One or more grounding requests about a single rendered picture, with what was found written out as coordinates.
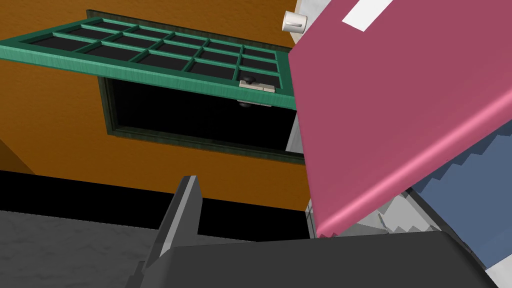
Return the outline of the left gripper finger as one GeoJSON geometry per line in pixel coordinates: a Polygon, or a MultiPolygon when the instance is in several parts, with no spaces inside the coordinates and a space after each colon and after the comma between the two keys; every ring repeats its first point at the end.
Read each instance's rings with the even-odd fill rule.
{"type": "Polygon", "coordinates": [[[146,268],[169,249],[192,243],[198,233],[202,204],[203,197],[197,177],[185,176],[181,179],[159,226],[144,265],[146,268]]]}

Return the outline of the black knob with pale plate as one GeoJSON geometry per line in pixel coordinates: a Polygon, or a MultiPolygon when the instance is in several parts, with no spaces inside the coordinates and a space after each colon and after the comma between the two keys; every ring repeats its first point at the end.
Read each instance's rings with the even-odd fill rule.
{"type": "MultiPolygon", "coordinates": [[[[273,85],[263,84],[257,82],[256,78],[250,75],[242,76],[239,80],[239,87],[241,88],[248,88],[258,91],[264,91],[264,92],[270,92],[275,93],[276,88],[273,85]]],[[[249,108],[251,105],[258,105],[258,106],[264,106],[264,107],[271,107],[271,105],[267,104],[261,104],[256,102],[247,102],[247,101],[238,101],[239,105],[243,108],[249,108]]]]}

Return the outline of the green glazed door leaf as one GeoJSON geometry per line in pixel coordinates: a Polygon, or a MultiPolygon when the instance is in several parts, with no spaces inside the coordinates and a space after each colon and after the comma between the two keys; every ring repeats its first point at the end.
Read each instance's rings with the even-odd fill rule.
{"type": "Polygon", "coordinates": [[[89,9],[87,12],[91,14],[95,13],[97,16],[0,40],[0,59],[296,110],[296,100],[289,65],[289,53],[291,51],[289,47],[211,33],[205,30],[196,30],[125,17],[96,10],[89,9]],[[124,27],[124,29],[102,27],[98,25],[101,23],[121,26],[121,28],[124,27]],[[104,32],[107,34],[110,33],[110,35],[103,39],[94,39],[87,36],[69,34],[69,32],[79,29],[104,32]],[[163,33],[164,37],[151,37],[133,33],[137,29],[163,33]],[[114,40],[122,36],[154,41],[154,43],[150,47],[139,47],[114,42],[114,40]],[[202,40],[203,42],[201,45],[194,45],[172,40],[172,38],[176,36],[202,40]],[[79,45],[76,49],[68,51],[57,47],[46,47],[34,44],[52,37],[79,42],[79,45]],[[239,49],[237,52],[217,49],[211,47],[210,43],[223,44],[239,49]],[[196,52],[188,56],[158,50],[163,44],[190,48],[196,50],[196,52]],[[88,52],[93,49],[103,46],[135,52],[135,55],[127,60],[120,60],[88,54],[88,52]],[[230,64],[201,58],[200,55],[206,51],[237,57],[236,63],[230,64]],[[262,56],[260,53],[259,55],[254,55],[254,52],[252,54],[247,53],[248,51],[268,53],[271,54],[273,58],[270,56],[262,56]],[[150,54],[184,60],[185,64],[181,69],[176,70],[140,63],[143,58],[150,54]],[[242,65],[242,59],[274,64],[276,65],[277,71],[242,65]],[[194,64],[205,64],[232,69],[231,79],[193,72],[194,64]],[[239,86],[242,73],[254,73],[275,77],[279,85],[275,85],[275,92],[243,88],[239,86]]]}

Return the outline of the white mug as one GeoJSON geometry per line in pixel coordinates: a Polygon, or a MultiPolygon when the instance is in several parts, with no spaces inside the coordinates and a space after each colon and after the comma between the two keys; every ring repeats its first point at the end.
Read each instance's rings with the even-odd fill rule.
{"type": "Polygon", "coordinates": [[[308,17],[306,15],[285,11],[281,30],[283,32],[303,34],[307,21],[308,17]]]}

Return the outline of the white flat rectangle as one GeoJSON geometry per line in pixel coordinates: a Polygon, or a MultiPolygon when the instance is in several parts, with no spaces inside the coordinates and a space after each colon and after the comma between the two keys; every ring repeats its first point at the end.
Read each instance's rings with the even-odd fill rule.
{"type": "Polygon", "coordinates": [[[359,0],[342,22],[364,32],[393,0],[359,0]]]}

